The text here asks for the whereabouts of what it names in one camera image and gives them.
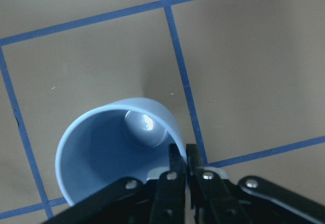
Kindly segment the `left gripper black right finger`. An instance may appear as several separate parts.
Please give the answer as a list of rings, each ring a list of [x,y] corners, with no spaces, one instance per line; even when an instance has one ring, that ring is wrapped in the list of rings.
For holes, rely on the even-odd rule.
[[[195,223],[253,223],[221,177],[204,168],[197,145],[186,145],[186,157]]]

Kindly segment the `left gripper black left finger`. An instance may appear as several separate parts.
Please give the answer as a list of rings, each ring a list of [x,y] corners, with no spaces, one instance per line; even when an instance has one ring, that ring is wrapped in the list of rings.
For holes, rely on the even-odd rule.
[[[185,161],[176,144],[169,145],[169,164],[157,181],[150,223],[185,223]]]

